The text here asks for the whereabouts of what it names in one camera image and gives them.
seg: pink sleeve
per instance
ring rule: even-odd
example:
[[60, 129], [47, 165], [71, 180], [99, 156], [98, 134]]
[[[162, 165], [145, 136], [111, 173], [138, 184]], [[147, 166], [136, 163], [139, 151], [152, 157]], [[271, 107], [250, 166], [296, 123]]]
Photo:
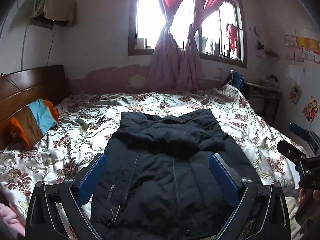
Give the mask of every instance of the pink sleeve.
[[7, 207], [2, 203], [0, 203], [0, 217], [9, 227], [17, 231], [20, 235], [24, 236], [25, 228], [20, 223], [18, 215], [12, 211], [10, 207]]

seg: window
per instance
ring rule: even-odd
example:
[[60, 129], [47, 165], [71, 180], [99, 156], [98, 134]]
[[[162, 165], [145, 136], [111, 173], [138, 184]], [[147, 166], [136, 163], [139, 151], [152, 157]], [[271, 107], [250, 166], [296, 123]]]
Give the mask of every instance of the window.
[[[195, 0], [182, 0], [174, 17], [170, 32], [180, 49], [187, 43], [189, 26], [194, 18]], [[244, 67], [246, 63], [246, 34], [240, 0], [226, 0], [218, 11], [210, 15], [199, 28], [200, 57]], [[226, 24], [238, 29], [238, 49], [229, 52]], [[158, 0], [133, 0], [130, 10], [128, 54], [152, 55], [159, 34], [165, 25]]]
[[[226, 0], [220, 8], [204, 20], [199, 28], [200, 58], [216, 60], [246, 68], [246, 31], [240, 0]], [[229, 48], [226, 25], [233, 24], [238, 39], [237, 49]]]

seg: pillow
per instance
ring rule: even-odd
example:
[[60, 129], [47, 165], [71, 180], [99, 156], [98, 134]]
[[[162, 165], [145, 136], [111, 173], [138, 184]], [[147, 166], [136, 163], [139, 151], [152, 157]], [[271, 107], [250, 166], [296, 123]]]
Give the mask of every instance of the pillow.
[[18, 140], [31, 150], [58, 122], [59, 112], [51, 102], [38, 99], [26, 105], [3, 125], [7, 144]]

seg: laundry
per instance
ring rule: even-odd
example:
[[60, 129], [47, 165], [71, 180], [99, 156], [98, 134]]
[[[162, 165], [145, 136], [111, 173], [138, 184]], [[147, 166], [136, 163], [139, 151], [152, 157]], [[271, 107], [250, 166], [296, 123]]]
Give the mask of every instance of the laundry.
[[229, 40], [229, 47], [232, 53], [235, 53], [235, 49], [238, 50], [238, 28], [233, 24], [226, 25], [226, 34]]
[[217, 234], [233, 207], [209, 170], [219, 153], [240, 176], [261, 183], [211, 110], [180, 117], [122, 112], [104, 154], [108, 169], [92, 199], [102, 239], [203, 239]]

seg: pink curtain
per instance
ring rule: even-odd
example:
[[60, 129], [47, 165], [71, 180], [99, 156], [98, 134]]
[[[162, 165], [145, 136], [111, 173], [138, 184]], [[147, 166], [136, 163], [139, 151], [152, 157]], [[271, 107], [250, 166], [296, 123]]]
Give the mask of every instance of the pink curtain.
[[199, 89], [204, 78], [195, 34], [202, 22], [219, 9], [225, 0], [196, 0], [195, 18], [189, 27], [188, 42], [182, 54], [177, 90]]
[[166, 25], [153, 52], [146, 85], [152, 91], [175, 90], [182, 52], [169, 32], [182, 0], [159, 0]]

